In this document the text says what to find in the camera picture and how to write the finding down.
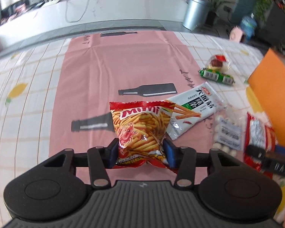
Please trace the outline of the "red white snack packet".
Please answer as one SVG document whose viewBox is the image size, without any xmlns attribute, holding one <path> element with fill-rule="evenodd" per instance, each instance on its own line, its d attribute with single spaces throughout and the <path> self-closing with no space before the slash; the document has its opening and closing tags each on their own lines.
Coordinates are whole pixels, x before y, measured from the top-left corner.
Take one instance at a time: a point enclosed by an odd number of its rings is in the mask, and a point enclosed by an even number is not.
<svg viewBox="0 0 285 228">
<path fill-rule="evenodd" d="M 245 148 L 248 145 L 264 148 L 266 152 L 274 152 L 276 147 L 276 133 L 274 130 L 250 113 L 247 113 L 245 128 L 244 163 L 272 179 L 273 173 L 261 170 L 260 158 L 253 158 L 245 153 Z"/>
</svg>

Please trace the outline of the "clear bag white balls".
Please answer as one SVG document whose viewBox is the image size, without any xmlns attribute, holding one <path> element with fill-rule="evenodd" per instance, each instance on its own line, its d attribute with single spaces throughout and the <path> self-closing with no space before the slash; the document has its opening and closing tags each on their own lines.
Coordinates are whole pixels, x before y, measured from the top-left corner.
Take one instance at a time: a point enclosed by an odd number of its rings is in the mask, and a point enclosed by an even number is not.
<svg viewBox="0 0 285 228">
<path fill-rule="evenodd" d="M 243 150 L 243 122 L 231 107 L 220 110 L 214 117 L 212 148 L 240 158 Z"/>
</svg>

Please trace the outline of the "white spicy strip packet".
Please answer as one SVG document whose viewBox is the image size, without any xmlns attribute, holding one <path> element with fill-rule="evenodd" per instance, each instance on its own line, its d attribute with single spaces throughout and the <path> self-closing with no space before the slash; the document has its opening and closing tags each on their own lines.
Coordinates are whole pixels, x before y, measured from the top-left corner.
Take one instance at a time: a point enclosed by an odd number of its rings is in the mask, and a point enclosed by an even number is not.
<svg viewBox="0 0 285 228">
<path fill-rule="evenodd" d="M 175 141 L 196 123 L 226 108 L 223 97 L 210 85 L 204 82 L 193 89 L 167 99 L 175 104 L 170 123 L 166 130 Z"/>
</svg>

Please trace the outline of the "green sausage stick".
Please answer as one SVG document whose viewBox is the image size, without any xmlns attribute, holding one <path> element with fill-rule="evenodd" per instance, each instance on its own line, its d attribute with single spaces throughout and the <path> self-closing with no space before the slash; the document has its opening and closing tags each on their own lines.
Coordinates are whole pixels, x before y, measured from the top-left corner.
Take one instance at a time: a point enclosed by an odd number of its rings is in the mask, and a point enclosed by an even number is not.
<svg viewBox="0 0 285 228">
<path fill-rule="evenodd" d="M 235 83 L 235 80 L 232 76 L 223 74 L 219 71 L 212 70 L 209 68 L 202 68 L 198 71 L 200 77 L 215 81 L 217 83 L 222 83 L 228 86 L 232 86 Z"/>
</svg>

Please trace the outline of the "clear pastry red label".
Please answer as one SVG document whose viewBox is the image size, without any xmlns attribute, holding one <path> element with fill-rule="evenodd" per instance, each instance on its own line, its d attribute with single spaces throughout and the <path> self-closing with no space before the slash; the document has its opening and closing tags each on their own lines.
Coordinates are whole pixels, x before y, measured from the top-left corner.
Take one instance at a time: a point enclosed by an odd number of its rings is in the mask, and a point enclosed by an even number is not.
<svg viewBox="0 0 285 228">
<path fill-rule="evenodd" d="M 212 55 L 207 62 L 206 67 L 210 70 L 225 73 L 230 69 L 231 61 L 225 55 Z"/>
</svg>

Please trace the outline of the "red Mimi stick snack bag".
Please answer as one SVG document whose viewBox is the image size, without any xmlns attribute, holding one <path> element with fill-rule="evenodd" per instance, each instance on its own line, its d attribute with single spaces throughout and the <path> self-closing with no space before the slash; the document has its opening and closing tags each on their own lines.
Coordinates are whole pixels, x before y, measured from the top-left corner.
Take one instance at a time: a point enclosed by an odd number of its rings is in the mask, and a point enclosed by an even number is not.
<svg viewBox="0 0 285 228">
<path fill-rule="evenodd" d="M 162 141 L 175 103 L 170 101 L 110 102 L 119 139 L 117 168 L 136 168 L 145 163 L 167 168 Z"/>
</svg>

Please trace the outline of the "orange cardboard box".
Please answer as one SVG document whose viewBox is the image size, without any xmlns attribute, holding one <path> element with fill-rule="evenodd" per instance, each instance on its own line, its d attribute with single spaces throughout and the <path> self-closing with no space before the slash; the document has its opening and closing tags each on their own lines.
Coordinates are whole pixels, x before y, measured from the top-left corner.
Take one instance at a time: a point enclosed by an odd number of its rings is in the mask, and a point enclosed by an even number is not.
<svg viewBox="0 0 285 228">
<path fill-rule="evenodd" d="M 269 49 L 248 84 L 267 114 L 278 143 L 285 147 L 285 56 Z"/>
</svg>

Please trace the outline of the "pink small heater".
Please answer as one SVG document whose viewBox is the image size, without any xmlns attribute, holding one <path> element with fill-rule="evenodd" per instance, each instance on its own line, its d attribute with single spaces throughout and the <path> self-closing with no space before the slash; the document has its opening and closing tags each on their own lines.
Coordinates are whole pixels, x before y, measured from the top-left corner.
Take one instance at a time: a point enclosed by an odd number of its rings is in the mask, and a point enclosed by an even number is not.
<svg viewBox="0 0 285 228">
<path fill-rule="evenodd" d="M 239 26 L 233 27 L 229 34 L 229 40 L 242 43 L 245 40 L 244 31 Z"/>
</svg>

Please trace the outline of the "blue water jug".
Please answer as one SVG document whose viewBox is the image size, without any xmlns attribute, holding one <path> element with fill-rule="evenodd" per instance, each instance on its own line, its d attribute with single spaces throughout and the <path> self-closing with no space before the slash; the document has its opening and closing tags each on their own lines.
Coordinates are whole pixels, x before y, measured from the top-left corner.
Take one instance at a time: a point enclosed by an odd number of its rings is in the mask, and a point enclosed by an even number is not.
<svg viewBox="0 0 285 228">
<path fill-rule="evenodd" d="M 249 40 L 254 36 L 255 29 L 257 27 L 257 22 L 254 19 L 254 14 L 245 15 L 240 22 L 240 28 L 245 34 L 246 38 Z"/>
</svg>

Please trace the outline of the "silver trash bin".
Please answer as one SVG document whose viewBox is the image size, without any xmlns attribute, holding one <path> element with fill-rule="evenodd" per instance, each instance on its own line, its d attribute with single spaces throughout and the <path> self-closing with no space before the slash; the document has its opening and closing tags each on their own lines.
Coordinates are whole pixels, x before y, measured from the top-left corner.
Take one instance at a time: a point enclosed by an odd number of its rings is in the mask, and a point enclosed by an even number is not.
<svg viewBox="0 0 285 228">
<path fill-rule="evenodd" d="M 202 26 L 211 9 L 212 3 L 208 0 L 187 0 L 187 10 L 182 25 L 193 31 Z"/>
</svg>

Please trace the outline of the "white tv cabinet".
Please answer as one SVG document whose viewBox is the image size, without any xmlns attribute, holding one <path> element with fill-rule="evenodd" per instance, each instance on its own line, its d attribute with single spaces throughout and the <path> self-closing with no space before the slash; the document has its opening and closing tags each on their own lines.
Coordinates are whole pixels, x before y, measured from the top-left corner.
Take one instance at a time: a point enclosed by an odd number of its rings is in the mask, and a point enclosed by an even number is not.
<svg viewBox="0 0 285 228">
<path fill-rule="evenodd" d="M 181 22 L 186 0 L 63 0 L 29 11 L 0 26 L 0 50 L 48 31 L 111 20 Z"/>
</svg>

